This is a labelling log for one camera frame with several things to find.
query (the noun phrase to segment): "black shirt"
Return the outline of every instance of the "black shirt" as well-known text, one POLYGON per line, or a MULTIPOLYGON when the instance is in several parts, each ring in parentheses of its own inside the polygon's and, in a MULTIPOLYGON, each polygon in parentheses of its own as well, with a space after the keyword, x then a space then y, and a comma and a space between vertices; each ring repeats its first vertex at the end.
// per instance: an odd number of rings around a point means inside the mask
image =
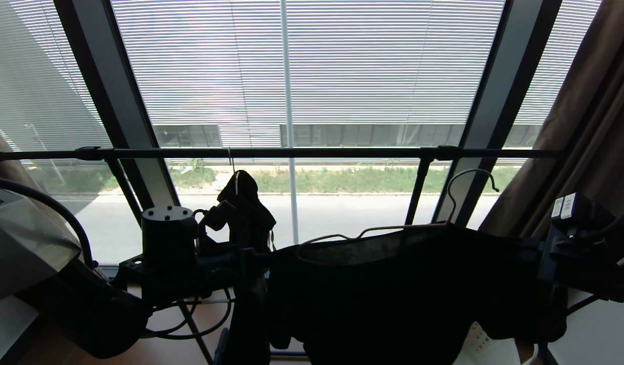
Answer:
POLYGON ((275 252, 266 298, 273 347, 312 363, 453 363, 473 321, 521 337, 535 311, 533 242, 419 227, 275 252))

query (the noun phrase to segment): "wooden floor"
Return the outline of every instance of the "wooden floor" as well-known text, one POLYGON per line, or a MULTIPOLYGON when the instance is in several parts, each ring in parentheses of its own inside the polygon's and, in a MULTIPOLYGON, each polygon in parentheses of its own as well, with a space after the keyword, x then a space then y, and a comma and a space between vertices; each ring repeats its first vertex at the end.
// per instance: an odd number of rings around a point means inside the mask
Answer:
MULTIPOLYGON (((223 299, 224 294, 215 293, 211 299, 223 299)), ((214 325, 224 316, 226 304, 209 304, 199 305, 195 311, 194 318, 200 330, 205 330, 214 325)), ((148 328, 152 330, 161 330, 175 326, 183 320, 183 316, 179 309, 167 309, 150 318, 148 328)), ((231 323, 229 317, 224 326, 228 327, 231 323)), ((217 340, 222 332, 222 326, 219 330, 205 336, 204 342, 208 347, 208 351, 214 354, 217 347, 217 340)), ((189 330, 182 328, 177 334, 187 334, 189 330)), ((303 351, 302 345, 298 342, 292 342, 289 351, 303 351)), ((30 350, 24 355, 19 365, 166 365, 169 363, 190 364, 206 364, 199 346, 195 340, 163 340, 161 338, 149 338, 138 340, 136 344, 125 353, 107 360, 98 360, 88 353, 78 348, 64 338, 56 326, 50 325, 43 330, 43 333, 30 350)), ((271 363, 276 365, 284 364, 308 364, 308 361, 292 360, 279 361, 273 360, 271 363)))

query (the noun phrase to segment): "curtain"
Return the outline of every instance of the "curtain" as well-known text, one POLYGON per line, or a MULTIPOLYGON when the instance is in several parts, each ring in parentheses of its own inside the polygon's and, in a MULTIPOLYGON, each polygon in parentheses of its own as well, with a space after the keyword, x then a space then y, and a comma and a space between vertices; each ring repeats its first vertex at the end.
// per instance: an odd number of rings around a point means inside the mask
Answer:
MULTIPOLYGON (((0 134, 0 151, 2 152, 11 152, 12 148, 8 145, 8 143, 3 139, 0 134)), ((27 172, 26 168, 21 164, 20 161, 3 161, 0 162, 0 177, 7 178, 8 180, 15 181, 16 183, 20 183, 23 185, 27 185, 33 189, 39 189, 39 186, 33 180, 32 176, 27 172)), ((61 217, 57 212, 47 207, 43 203, 39 203, 39 201, 33 200, 32 202, 36 204, 36 206, 41 210, 45 215, 53 222, 64 234, 64 236, 78 244, 77 238, 73 235, 73 233, 66 226, 66 222, 64 218, 61 217)))
POLYGON ((558 160, 527 161, 479 228, 541 237, 558 197, 602 204, 624 173, 624 2, 604 0, 534 145, 558 160))

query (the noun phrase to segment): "white sticker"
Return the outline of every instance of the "white sticker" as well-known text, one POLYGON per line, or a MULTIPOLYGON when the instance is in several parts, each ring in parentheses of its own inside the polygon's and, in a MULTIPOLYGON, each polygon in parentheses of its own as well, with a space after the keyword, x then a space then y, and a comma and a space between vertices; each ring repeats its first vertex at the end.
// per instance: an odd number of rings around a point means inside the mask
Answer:
POLYGON ((558 197, 555 199, 555 205, 553 205, 553 212, 550 213, 551 218, 557 218, 562 212, 562 203, 564 203, 564 197, 558 197))
POLYGON ((573 202, 575 201, 575 193, 569 194, 564 197, 564 203, 562 204, 562 215, 561 218, 563 220, 573 217, 573 202))

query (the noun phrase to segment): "road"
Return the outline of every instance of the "road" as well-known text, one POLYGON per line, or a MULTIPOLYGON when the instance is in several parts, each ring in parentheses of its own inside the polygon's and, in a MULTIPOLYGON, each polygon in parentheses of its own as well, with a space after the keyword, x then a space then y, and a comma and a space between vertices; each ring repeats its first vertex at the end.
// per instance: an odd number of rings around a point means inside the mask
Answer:
MULTIPOLYGON (((356 236, 366 228, 402 224, 410 196, 298 196, 300 242, 328 234, 356 236)), ((428 223, 438 196, 421 197, 414 223, 428 223)), ((209 208, 216 204, 214 196, 182 196, 187 208, 209 208)), ((497 196, 482 196, 468 227, 476 229, 492 208, 497 196)), ((89 235, 94 258, 102 264, 117 264, 141 252, 141 234, 136 220, 122 196, 99 196, 96 199, 60 198, 89 235)), ((291 207, 289 196, 262 196, 261 201, 274 215, 275 245, 292 244, 291 207)), ((217 241, 228 239, 228 229, 209 230, 217 241)))

